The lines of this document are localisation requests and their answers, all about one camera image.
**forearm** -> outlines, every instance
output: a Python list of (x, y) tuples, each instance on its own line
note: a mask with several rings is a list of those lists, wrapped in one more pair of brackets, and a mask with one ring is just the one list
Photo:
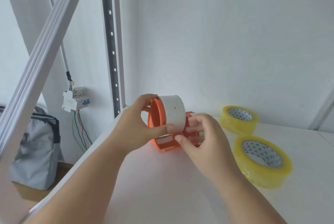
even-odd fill
[(113, 137), (90, 154), (30, 223), (102, 223), (126, 156)]
[(233, 224), (286, 224), (269, 201), (243, 175), (218, 188)]

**orange tape dispenser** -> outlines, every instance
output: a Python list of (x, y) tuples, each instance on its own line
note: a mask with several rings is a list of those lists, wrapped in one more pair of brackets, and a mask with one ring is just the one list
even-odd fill
[(188, 133), (186, 127), (189, 127), (188, 118), (193, 112), (185, 112), (184, 104), (178, 95), (158, 96), (151, 100), (151, 108), (148, 113), (147, 124), (149, 127), (157, 127), (165, 124), (172, 124), (177, 129), (177, 133), (164, 135), (152, 139), (154, 148), (165, 153), (171, 150), (181, 148), (180, 144), (174, 139), (176, 135), (185, 137), (197, 137), (198, 132)]

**red wire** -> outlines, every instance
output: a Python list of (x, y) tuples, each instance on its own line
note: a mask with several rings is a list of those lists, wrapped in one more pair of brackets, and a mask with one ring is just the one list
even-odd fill
[(80, 110), (78, 110), (78, 112), (77, 112), (77, 117), (78, 117), (79, 125), (81, 126), (81, 135), (82, 135), (82, 138), (83, 138), (83, 140), (84, 140), (85, 147), (86, 147), (86, 149), (87, 149), (86, 141), (85, 141), (85, 137), (84, 137), (84, 134), (83, 134), (83, 133), (84, 133), (84, 132), (83, 132), (84, 128), (83, 128), (83, 126), (82, 126), (82, 123), (81, 123), (81, 120), (80, 120), (80, 117), (79, 117), (79, 111), (80, 111)]

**perforated metal strip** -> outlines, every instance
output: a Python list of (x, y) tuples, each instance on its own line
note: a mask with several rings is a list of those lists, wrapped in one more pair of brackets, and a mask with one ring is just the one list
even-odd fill
[(121, 111), (112, 0), (102, 0), (115, 117)]

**fingernail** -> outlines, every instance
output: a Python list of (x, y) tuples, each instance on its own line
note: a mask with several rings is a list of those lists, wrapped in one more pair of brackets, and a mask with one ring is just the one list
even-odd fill
[(182, 137), (181, 137), (181, 135), (176, 135), (174, 139), (175, 139), (177, 142), (180, 143)]
[(171, 134), (174, 132), (174, 126), (173, 125), (166, 125), (167, 133)]

